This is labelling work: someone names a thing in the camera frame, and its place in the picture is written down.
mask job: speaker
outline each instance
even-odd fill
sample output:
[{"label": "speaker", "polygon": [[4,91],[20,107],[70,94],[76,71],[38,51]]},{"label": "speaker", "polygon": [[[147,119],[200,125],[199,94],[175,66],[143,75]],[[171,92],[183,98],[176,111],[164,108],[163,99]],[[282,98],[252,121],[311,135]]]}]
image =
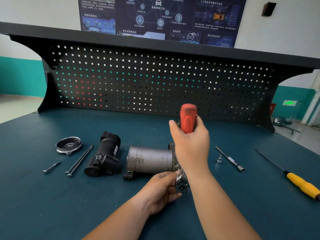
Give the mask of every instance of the speaker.
[{"label": "speaker", "polygon": [[262,16],[263,17],[270,17],[272,15],[272,12],[273,12],[275,6],[276,6],[275,2],[268,2],[268,3],[264,4]]}]

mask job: table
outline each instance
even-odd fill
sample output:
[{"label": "table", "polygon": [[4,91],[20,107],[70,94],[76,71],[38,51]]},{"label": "table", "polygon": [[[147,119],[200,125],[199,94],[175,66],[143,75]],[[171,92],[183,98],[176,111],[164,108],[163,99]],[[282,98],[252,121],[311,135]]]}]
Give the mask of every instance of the table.
[{"label": "table", "polygon": [[[81,239],[136,194],[149,180],[122,179],[130,145],[166,149],[172,140],[172,117],[59,108],[31,113],[0,124],[0,239]],[[320,188],[320,156],[280,134],[249,124],[208,121],[209,167],[228,196],[262,239],[317,239],[320,203],[302,193],[254,149]],[[113,176],[88,177],[83,169],[72,178],[65,171],[103,131],[121,138],[120,163]],[[55,144],[80,137],[82,148],[72,156]],[[219,146],[246,172],[225,158],[216,165]],[[57,161],[50,174],[42,171]],[[140,239],[205,239],[191,192],[147,221]]]}]

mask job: poster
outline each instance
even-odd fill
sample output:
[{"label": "poster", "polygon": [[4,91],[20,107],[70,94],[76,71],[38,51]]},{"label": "poster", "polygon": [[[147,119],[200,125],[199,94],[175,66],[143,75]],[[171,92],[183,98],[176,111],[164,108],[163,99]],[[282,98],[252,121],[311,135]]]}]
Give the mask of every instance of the poster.
[{"label": "poster", "polygon": [[81,30],[233,48],[246,0],[79,0]]}]

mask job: gray floor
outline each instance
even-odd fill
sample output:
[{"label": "gray floor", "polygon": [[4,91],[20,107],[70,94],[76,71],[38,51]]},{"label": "gray floor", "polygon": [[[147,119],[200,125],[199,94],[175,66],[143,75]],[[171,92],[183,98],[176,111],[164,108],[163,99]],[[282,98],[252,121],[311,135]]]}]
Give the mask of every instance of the gray floor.
[{"label": "gray floor", "polygon": [[[43,98],[40,97],[0,95],[0,123],[36,111],[42,100]],[[275,130],[277,133],[320,155],[320,131],[300,125],[297,122],[289,125],[289,127],[301,133],[294,132],[291,135],[290,130],[279,126],[275,126]]]}]

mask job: red handle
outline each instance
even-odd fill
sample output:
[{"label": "red handle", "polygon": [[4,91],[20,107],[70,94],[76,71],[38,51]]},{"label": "red handle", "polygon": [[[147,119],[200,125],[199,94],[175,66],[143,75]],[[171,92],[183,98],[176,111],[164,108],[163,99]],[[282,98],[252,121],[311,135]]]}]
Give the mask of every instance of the red handle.
[{"label": "red handle", "polygon": [[197,118],[197,106],[194,104],[183,104],[180,110],[181,129],[184,133],[194,132]]}]

